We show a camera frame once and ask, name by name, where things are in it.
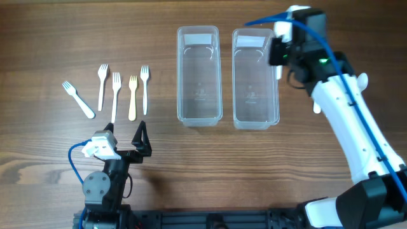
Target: wood grain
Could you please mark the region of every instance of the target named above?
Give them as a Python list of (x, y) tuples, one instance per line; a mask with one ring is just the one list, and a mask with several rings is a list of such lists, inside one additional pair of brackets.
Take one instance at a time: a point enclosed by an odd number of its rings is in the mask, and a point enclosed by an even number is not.
[[(324, 9), (334, 50), (344, 51), (392, 147), (407, 158), (406, 1), (295, 1)], [(259, 209), (334, 197), (352, 186), (342, 150), (306, 93), (280, 80), (280, 123), (266, 131), (233, 127), (231, 34), (294, 1), (188, 1), (0, 6), (0, 227), (69, 228), (83, 194), (67, 150), (104, 128), (113, 90), (97, 110), (103, 63), (123, 76), (115, 136), (119, 149), (143, 119), (153, 156), (132, 165), (126, 200), (134, 209)], [(223, 118), (187, 128), (176, 114), (176, 31), (215, 25), (221, 41)], [(129, 77), (151, 69), (149, 113), (128, 121)], [(89, 120), (61, 83), (70, 81), (96, 111)], [(142, 89), (137, 91), (142, 111)], [(73, 153), (82, 177), (102, 164)]]

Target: blue cable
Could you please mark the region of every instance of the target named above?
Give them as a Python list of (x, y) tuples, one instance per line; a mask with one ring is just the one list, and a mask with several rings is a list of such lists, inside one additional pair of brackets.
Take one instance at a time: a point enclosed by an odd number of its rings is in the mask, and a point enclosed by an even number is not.
[[(74, 163), (72, 162), (71, 154), (72, 154), (72, 150), (73, 150), (74, 148), (76, 148), (76, 147), (78, 147), (78, 146), (84, 146), (84, 145), (86, 145), (86, 144), (87, 144), (88, 142), (90, 142), (90, 141), (91, 141), (91, 139), (88, 139), (88, 140), (83, 141), (83, 142), (81, 142), (81, 143), (77, 143), (77, 144), (71, 146), (71, 147), (69, 148), (69, 151), (68, 151), (68, 160), (69, 160), (69, 163), (71, 164), (72, 169), (74, 170), (74, 172), (75, 172), (76, 176), (78, 177), (79, 181), (81, 182), (81, 184), (83, 184), (83, 180), (82, 180), (81, 176), (79, 175), (79, 172), (76, 170)], [(80, 219), (79, 219), (79, 223), (78, 223), (78, 224), (79, 224), (79, 229), (82, 229), (82, 221), (83, 221), (83, 217), (85, 216), (85, 213), (86, 213), (86, 207), (83, 208), (81, 217), (80, 217)]]
[(341, 71), (341, 69), (339, 67), (339, 63), (336, 60), (335, 55), (332, 52), (332, 49), (325, 42), (325, 40), (322, 37), (320, 37), (311, 28), (309, 28), (308, 26), (306, 26), (305, 24), (303, 24), (303, 23), (301, 23), (299, 21), (287, 19), (287, 16), (288, 16), (287, 12), (279, 13), (278, 15), (275, 15), (275, 16), (265, 17), (265, 18), (261, 18), (259, 20), (248, 22), (245, 25), (248, 26), (248, 25), (262, 24), (262, 23), (268, 23), (268, 22), (289, 22), (289, 23), (292, 23), (293, 25), (299, 27), (300, 29), (303, 29), (307, 33), (309, 33), (309, 35), (311, 35), (315, 40), (317, 40), (322, 45), (322, 47), (324, 47), (328, 57), (332, 61), (332, 65), (334, 66), (335, 71), (338, 73), (339, 77), (341, 78), (341, 81), (343, 83), (343, 86), (345, 87), (345, 90), (347, 91), (347, 93), (349, 95), (351, 103), (355, 104), (354, 108), (356, 110), (357, 115), (359, 116), (360, 121), (363, 124), (363, 127), (366, 129), (366, 132), (368, 133), (373, 145), (375, 146), (378, 154), (382, 158), (382, 162), (385, 164), (387, 170), (389, 171), (389, 173), (392, 176), (394, 182), (396, 183), (396, 186), (400, 190), (400, 193), (404, 198), (404, 202), (407, 203), (407, 192), (404, 189), (404, 186), (401, 183), (401, 181), (400, 181), (399, 177), (397, 176), (396, 172), (392, 168), (390, 162), (387, 160), (387, 157), (386, 157), (385, 153), (383, 152), (382, 148), (380, 147), (375, 135), (373, 134), (373, 131), (370, 129), (369, 124), (367, 123), (365, 117), (363, 116), (362, 111), (359, 108), (359, 105), (356, 103), (355, 97), (353, 96), (353, 94), (352, 94), (352, 92), (351, 92), (351, 90), (349, 88), (349, 85), (346, 82), (345, 77), (343, 76), (343, 73), (342, 73), (342, 71)]

